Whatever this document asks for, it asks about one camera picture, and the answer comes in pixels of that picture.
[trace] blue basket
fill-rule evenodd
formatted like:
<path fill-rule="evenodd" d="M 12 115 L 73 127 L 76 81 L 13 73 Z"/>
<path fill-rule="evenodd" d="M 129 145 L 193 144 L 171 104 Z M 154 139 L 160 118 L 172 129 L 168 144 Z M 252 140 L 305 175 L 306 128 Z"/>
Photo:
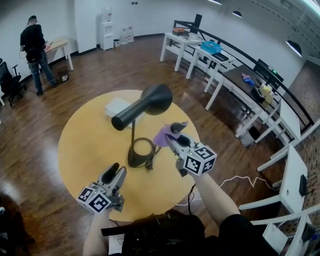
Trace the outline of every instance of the blue basket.
<path fill-rule="evenodd" d="M 206 52 L 210 54 L 218 54 L 221 53 L 223 47 L 219 44 L 212 42 L 212 41 L 204 41 L 201 44 L 200 47 L 202 50 L 205 50 Z"/>

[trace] round wooden table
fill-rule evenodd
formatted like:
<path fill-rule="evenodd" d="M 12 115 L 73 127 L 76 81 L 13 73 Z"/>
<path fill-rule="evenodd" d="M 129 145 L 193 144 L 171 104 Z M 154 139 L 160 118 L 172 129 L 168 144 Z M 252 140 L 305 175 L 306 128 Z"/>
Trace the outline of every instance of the round wooden table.
<path fill-rule="evenodd" d="M 69 119 L 58 145 L 60 174 L 74 198 L 83 187 L 96 182 L 110 165 L 118 162 L 120 166 L 126 166 L 127 175 L 120 189 L 124 207 L 122 212 L 112 210 L 110 214 L 110 218 L 116 221 L 129 222 L 151 214 L 162 214 L 180 202 L 194 183 L 190 175 L 180 176 L 175 166 L 176 158 L 169 147 L 162 148 L 156 155 L 152 171 L 147 171 L 144 166 L 128 166 L 131 129 L 116 130 L 111 118 L 105 114 L 105 106 L 114 97 L 133 103 L 141 93 L 140 90 L 120 90 L 90 100 Z M 163 114 L 144 114 L 135 127 L 135 138 L 153 140 L 164 124 L 184 121 L 189 121 L 184 132 L 199 141 L 194 124 L 174 103 Z"/>

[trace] chair backrest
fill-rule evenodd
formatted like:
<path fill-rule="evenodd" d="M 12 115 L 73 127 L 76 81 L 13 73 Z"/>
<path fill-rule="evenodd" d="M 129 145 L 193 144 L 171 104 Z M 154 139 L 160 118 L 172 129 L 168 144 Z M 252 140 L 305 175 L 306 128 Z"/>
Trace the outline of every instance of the chair backrest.
<path fill-rule="evenodd" d="M 0 64 L 0 85 L 1 91 L 7 93 L 12 81 L 12 75 L 8 70 L 7 63 L 3 62 Z"/>

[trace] jeans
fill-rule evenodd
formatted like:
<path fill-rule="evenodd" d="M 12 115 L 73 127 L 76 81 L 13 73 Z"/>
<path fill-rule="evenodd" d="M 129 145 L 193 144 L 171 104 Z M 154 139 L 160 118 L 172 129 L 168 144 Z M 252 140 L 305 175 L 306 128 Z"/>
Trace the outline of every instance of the jeans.
<path fill-rule="evenodd" d="M 41 53 L 41 59 L 33 63 L 28 62 L 29 69 L 31 71 L 31 74 L 34 80 L 34 85 L 38 93 L 42 92 L 42 84 L 41 84 L 40 75 L 39 75 L 39 64 L 46 76 L 46 79 L 50 82 L 51 86 L 55 86 L 57 83 L 54 77 L 54 74 L 50 70 L 47 55 L 43 50 Z"/>

